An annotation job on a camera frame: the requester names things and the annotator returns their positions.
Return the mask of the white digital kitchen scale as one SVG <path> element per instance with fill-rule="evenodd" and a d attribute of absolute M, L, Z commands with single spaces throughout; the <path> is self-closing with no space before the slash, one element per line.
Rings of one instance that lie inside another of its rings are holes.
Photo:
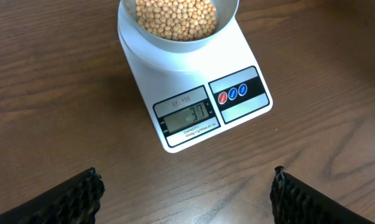
<path fill-rule="evenodd" d="M 271 110 L 259 65 L 235 21 L 188 53 L 128 45 L 127 62 L 163 148 L 176 153 Z"/>

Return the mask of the grey plastic bowl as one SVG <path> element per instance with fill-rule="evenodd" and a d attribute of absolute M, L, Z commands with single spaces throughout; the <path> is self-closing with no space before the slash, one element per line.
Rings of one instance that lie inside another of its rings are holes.
<path fill-rule="evenodd" d="M 169 40 L 158 37 L 146 31 L 138 24 L 135 1 L 121 1 L 118 9 L 118 31 L 122 39 L 128 44 L 153 45 L 161 50 L 172 53 L 188 53 L 198 50 L 220 35 L 236 21 L 235 15 L 238 10 L 238 0 L 214 0 L 212 3 L 216 8 L 216 24 L 213 33 L 200 40 Z"/>

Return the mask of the soybeans in grey bowl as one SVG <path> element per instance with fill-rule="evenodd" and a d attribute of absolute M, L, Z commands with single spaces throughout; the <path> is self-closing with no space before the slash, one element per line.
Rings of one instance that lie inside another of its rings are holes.
<path fill-rule="evenodd" d="M 136 16 L 149 33 L 174 41 L 204 39 L 217 24 L 210 0 L 136 0 Z"/>

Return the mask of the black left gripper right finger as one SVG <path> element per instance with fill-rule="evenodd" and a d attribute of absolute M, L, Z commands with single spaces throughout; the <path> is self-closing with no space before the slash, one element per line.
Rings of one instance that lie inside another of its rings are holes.
<path fill-rule="evenodd" d="M 374 224 L 321 192 L 275 168 L 270 200 L 275 224 Z"/>

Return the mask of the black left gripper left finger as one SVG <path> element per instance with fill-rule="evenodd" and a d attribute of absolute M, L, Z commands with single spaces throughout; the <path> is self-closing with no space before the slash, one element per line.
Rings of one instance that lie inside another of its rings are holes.
<path fill-rule="evenodd" d="M 104 191 L 101 176 L 91 167 L 0 214 L 0 224 L 95 224 Z"/>

